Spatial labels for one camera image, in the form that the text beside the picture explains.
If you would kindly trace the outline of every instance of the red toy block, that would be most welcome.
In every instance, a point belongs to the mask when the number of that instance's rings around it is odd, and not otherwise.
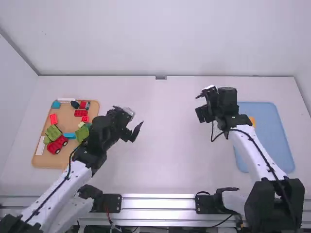
[[[85,109],[86,108],[86,102],[81,101],[79,108]]]
[[[87,110],[76,110],[74,111],[74,116],[75,117],[87,116]]]
[[[82,122],[88,122],[88,120],[89,120],[88,116],[83,116],[81,119]]]
[[[56,125],[58,123],[56,113],[50,115],[51,125]]]

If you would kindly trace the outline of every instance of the red toy car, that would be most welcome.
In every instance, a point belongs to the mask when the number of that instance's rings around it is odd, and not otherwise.
[[[47,145],[47,150],[52,154],[58,154],[61,148],[67,145],[67,143],[68,138],[64,137],[63,135],[60,135],[58,139],[56,139],[54,142],[50,142]]]

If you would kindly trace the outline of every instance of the blue mat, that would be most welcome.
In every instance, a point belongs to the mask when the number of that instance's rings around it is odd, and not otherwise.
[[[270,102],[238,102],[238,105],[240,114],[255,119],[257,137],[275,163],[286,173],[293,172],[294,160],[276,106]],[[239,170],[248,172],[237,149],[234,152]]]

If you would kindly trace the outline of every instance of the wooden tray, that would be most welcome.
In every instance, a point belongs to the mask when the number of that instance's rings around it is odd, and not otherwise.
[[[89,122],[92,122],[93,118],[98,115],[99,111],[99,103],[95,100],[84,100],[90,101],[90,108],[88,110]],[[70,102],[62,103],[59,109],[51,108],[47,119],[45,121],[44,127],[42,129],[41,135],[39,137],[39,142],[41,136],[45,136],[46,129],[51,125],[50,121],[50,114],[56,113],[58,124],[57,127],[63,133],[74,133],[76,130],[79,129],[78,124],[81,122],[81,117],[75,117],[74,114],[75,109],[71,106]],[[63,146],[61,151],[58,154],[52,154],[46,149],[46,145],[44,147],[42,155],[36,155],[36,151],[39,145],[34,152],[34,156],[32,159],[32,164],[34,167],[40,168],[58,168],[58,169],[65,169],[68,165],[69,155],[76,148],[79,143],[76,139],[69,139],[68,144]]]

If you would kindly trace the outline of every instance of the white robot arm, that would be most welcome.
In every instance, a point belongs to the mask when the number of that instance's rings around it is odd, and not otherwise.
[[[113,107],[105,116],[93,119],[89,136],[70,154],[69,165],[60,178],[21,215],[6,215],[0,221],[1,233],[63,233],[92,210],[103,193],[83,185],[106,161],[107,150],[119,139],[134,142],[143,124],[133,131],[127,129],[135,112]]]
[[[195,109],[200,123],[217,121],[221,134],[238,149],[254,184],[247,197],[239,194],[238,188],[222,188],[207,200],[216,200],[217,207],[227,213],[245,215],[254,232],[298,229],[304,186],[299,179],[289,179],[276,165],[257,138],[248,116],[239,114],[237,90],[211,85],[196,98],[200,97],[207,101]]]

